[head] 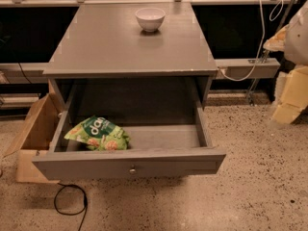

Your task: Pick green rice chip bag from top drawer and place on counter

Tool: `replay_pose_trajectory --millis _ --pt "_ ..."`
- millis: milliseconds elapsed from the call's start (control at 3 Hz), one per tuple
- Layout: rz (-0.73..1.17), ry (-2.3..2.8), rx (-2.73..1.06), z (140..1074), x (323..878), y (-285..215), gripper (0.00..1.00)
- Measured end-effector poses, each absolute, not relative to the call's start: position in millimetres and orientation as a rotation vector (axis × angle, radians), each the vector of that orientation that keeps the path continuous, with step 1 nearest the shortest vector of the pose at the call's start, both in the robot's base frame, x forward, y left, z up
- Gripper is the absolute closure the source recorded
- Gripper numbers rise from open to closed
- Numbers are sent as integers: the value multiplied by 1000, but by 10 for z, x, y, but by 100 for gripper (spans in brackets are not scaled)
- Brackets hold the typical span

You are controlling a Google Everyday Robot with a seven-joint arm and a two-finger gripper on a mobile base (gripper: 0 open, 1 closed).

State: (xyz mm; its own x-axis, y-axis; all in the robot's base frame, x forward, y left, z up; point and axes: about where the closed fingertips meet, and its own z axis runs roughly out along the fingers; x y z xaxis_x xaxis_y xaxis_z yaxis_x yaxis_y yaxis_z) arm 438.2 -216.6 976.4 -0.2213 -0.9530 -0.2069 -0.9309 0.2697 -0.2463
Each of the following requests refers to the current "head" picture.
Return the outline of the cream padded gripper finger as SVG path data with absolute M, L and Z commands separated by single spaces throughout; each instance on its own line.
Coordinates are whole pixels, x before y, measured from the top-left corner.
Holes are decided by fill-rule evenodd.
M 308 107 L 308 66 L 297 65 L 289 73 L 280 72 L 276 79 L 272 119 L 290 124 Z

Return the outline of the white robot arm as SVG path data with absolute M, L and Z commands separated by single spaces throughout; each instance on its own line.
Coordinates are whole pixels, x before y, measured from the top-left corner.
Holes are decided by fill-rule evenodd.
M 277 106 L 272 114 L 276 122 L 290 124 L 308 107 L 308 1 L 264 47 L 283 51 L 285 59 L 295 64 L 286 76 L 277 79 Z

